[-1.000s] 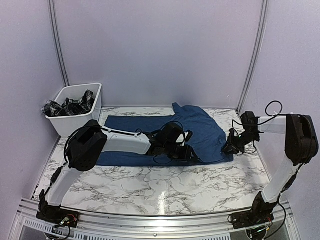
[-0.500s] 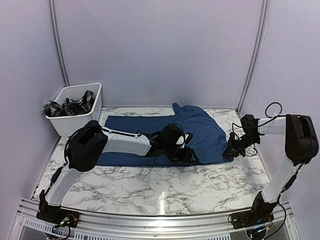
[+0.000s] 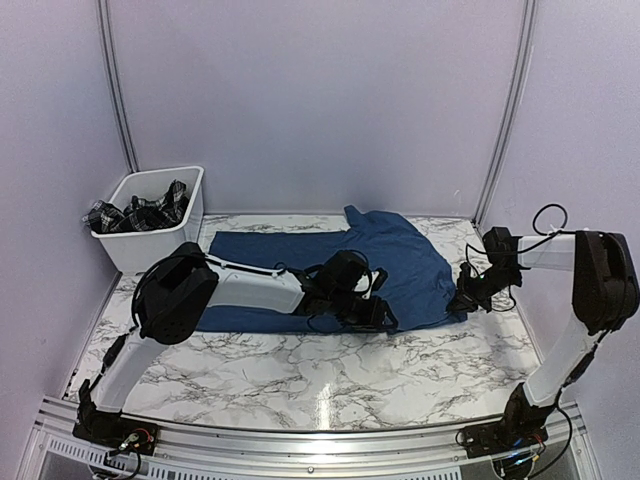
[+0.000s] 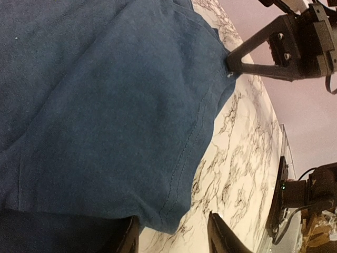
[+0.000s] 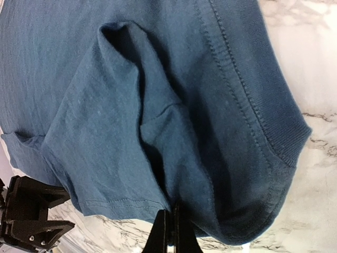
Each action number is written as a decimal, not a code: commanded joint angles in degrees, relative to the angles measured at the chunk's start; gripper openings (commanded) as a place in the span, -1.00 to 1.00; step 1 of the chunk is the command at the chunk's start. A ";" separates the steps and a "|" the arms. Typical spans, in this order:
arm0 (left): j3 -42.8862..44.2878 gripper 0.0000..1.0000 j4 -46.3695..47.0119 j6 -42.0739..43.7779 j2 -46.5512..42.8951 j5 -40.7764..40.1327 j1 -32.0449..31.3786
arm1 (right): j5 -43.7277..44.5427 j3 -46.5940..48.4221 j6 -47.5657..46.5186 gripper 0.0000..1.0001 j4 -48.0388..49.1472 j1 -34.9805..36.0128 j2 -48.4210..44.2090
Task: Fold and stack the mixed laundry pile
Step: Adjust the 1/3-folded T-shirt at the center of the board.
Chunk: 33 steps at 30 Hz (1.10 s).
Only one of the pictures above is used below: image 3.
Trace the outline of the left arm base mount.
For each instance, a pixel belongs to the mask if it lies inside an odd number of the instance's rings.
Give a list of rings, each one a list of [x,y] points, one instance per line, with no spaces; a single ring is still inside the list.
[[[107,447],[117,453],[135,453],[151,456],[159,437],[159,426],[128,418],[106,420],[90,428],[77,421],[72,435],[89,443]]]

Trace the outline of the blue t-shirt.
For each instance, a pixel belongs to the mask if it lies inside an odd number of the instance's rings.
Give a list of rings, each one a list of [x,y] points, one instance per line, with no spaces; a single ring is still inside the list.
[[[208,253],[263,268],[304,269],[324,263],[340,250],[356,250],[372,268],[387,272],[378,294],[390,305],[401,332],[445,327],[468,318],[447,309],[456,293],[450,264],[397,213],[362,213],[347,206],[343,214],[329,217],[210,219],[205,236],[210,241]]]

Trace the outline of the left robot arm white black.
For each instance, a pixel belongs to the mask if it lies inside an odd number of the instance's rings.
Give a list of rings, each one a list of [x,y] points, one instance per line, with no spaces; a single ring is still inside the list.
[[[306,269],[266,269],[204,253],[185,242],[157,261],[138,282],[131,301],[133,321],[103,357],[94,379],[79,389],[73,434],[103,445],[131,435],[146,442],[155,426],[125,420],[122,409],[143,373],[168,347],[186,341],[209,307],[244,307],[313,318],[333,316],[356,332],[394,332],[398,320],[377,296],[387,273],[365,257],[340,250]]]

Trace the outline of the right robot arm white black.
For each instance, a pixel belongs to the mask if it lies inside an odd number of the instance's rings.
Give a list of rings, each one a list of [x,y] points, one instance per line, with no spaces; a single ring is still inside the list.
[[[510,395],[490,437],[515,448],[544,426],[561,392],[575,383],[595,357],[605,336],[619,330],[639,308],[639,281],[625,237],[594,230],[516,236],[493,227],[483,238],[490,266],[473,274],[463,262],[450,312],[491,312],[502,290],[523,284],[528,270],[572,275],[569,321],[543,362]]]

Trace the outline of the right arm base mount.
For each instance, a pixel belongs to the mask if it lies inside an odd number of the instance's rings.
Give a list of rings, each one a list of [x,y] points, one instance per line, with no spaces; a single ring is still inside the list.
[[[532,446],[540,446],[548,440],[545,427],[525,433],[508,431],[502,421],[467,425],[456,434],[455,441],[469,459],[506,454]]]

